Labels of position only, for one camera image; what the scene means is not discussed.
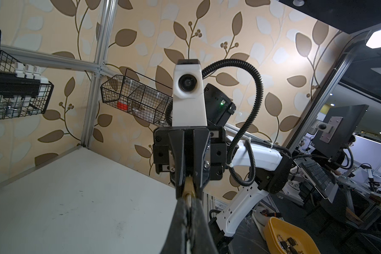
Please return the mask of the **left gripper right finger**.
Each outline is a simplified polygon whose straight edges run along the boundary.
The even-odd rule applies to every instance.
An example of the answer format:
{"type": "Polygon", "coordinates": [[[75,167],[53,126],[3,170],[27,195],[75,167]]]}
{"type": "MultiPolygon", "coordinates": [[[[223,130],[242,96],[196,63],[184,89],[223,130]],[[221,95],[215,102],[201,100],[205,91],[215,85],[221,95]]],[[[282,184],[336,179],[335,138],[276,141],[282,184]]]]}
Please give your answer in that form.
{"type": "Polygon", "coordinates": [[[202,202],[194,197],[189,201],[189,244],[191,254],[218,254],[202,202]]]}

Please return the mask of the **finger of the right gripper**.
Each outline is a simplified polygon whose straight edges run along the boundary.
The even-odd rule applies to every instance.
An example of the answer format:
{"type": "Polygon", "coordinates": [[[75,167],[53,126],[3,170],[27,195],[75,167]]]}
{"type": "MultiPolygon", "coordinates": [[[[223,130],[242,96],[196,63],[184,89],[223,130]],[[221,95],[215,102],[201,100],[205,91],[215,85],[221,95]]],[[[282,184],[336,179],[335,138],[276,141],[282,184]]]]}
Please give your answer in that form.
{"type": "Polygon", "coordinates": [[[182,129],[170,130],[168,137],[175,165],[175,190],[176,199],[178,200],[183,196],[186,179],[185,131],[182,129]]]}
{"type": "Polygon", "coordinates": [[[198,199],[203,196],[203,190],[210,180],[210,167],[205,169],[207,147],[210,144],[208,128],[193,130],[193,184],[198,199]]]}

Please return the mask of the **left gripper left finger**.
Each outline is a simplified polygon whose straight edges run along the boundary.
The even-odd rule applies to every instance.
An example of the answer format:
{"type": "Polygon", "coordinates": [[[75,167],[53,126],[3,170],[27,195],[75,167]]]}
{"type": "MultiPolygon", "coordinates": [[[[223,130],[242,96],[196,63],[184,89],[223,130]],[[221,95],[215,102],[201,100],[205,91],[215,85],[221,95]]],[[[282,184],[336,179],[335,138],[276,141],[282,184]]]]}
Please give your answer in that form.
{"type": "Polygon", "coordinates": [[[187,252],[188,207],[186,201],[177,200],[173,218],[161,254],[185,254],[187,252]]]}

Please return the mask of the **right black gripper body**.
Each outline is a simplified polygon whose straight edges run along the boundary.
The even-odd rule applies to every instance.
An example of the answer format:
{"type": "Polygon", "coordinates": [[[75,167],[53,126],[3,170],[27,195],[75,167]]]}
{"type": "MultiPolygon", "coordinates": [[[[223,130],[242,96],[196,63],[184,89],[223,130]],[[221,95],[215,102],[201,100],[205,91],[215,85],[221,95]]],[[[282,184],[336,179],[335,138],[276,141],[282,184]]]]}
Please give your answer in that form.
{"type": "Polygon", "coordinates": [[[196,152],[194,151],[194,140],[202,138],[201,131],[208,131],[209,136],[207,145],[204,149],[199,151],[204,152],[204,159],[202,161],[202,180],[204,181],[219,181],[222,179],[224,172],[227,147],[225,129],[220,126],[207,126],[207,127],[159,127],[153,132],[154,144],[153,159],[156,165],[156,172],[170,173],[170,180],[175,181],[176,166],[174,160],[174,150],[171,147],[171,140],[169,133],[174,131],[184,132],[184,137],[175,139],[174,144],[177,147],[184,148],[184,155],[189,155],[190,160],[184,160],[184,172],[186,176],[193,175],[194,169],[193,159],[196,152]]]}

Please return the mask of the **brass padlock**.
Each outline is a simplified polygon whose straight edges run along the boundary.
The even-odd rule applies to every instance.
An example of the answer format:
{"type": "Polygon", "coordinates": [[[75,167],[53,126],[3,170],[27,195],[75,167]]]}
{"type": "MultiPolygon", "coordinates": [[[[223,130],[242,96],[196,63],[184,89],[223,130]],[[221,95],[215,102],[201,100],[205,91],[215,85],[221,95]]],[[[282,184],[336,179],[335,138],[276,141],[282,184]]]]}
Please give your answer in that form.
{"type": "Polygon", "coordinates": [[[187,176],[185,178],[182,198],[185,200],[185,204],[187,208],[191,208],[192,202],[196,198],[196,191],[194,188],[193,177],[187,176]]]}

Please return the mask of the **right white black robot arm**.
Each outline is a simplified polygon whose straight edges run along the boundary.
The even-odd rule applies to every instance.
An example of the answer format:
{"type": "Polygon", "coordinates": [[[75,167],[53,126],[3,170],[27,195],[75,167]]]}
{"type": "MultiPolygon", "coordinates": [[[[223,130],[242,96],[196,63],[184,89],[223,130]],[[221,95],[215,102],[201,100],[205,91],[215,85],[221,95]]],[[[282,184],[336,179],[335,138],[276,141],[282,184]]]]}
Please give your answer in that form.
{"type": "Polygon", "coordinates": [[[173,100],[165,127],[153,132],[156,171],[169,168],[177,204],[163,254],[219,254],[247,214],[270,193],[286,184],[291,153],[282,146],[244,138],[258,115],[264,94],[259,71],[240,59],[222,59],[202,68],[197,59],[179,60],[174,69],[173,100]],[[206,110],[223,110],[221,99],[205,98],[204,78],[218,69],[237,67],[248,72],[256,85],[253,108],[231,141],[225,129],[208,119],[206,110]],[[231,203],[211,220],[203,211],[208,182],[228,170],[241,187],[231,203]]]}

